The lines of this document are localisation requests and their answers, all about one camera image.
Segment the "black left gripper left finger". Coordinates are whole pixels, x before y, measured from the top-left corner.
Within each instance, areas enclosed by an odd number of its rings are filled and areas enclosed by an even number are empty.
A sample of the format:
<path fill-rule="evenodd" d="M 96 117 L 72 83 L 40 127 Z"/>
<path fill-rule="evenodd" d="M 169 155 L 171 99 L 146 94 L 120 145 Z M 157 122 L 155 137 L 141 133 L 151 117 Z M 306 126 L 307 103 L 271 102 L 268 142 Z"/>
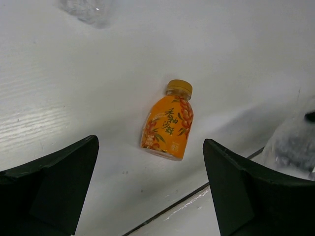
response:
<path fill-rule="evenodd" d="M 91 135 L 0 173 L 2 236 L 75 235 L 99 151 Z"/>

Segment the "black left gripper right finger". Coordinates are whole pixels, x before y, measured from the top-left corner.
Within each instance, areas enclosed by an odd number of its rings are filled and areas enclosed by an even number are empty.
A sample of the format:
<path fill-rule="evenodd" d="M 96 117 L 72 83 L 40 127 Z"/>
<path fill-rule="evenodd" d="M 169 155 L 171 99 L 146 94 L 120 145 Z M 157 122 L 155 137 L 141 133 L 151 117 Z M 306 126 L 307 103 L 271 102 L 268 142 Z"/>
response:
<path fill-rule="evenodd" d="M 312 236 L 315 184 L 246 159 L 212 139 L 203 144 L 222 236 Z"/>

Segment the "clear crushed unlabelled bottle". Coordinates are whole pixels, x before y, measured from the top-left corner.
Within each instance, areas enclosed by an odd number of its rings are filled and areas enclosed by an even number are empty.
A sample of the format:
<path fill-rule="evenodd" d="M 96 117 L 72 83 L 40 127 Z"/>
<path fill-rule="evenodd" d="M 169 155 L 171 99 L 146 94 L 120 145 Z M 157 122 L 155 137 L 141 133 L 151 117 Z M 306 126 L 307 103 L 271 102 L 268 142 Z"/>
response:
<path fill-rule="evenodd" d="M 277 127 L 257 162 L 277 172 L 314 181 L 314 97 Z"/>

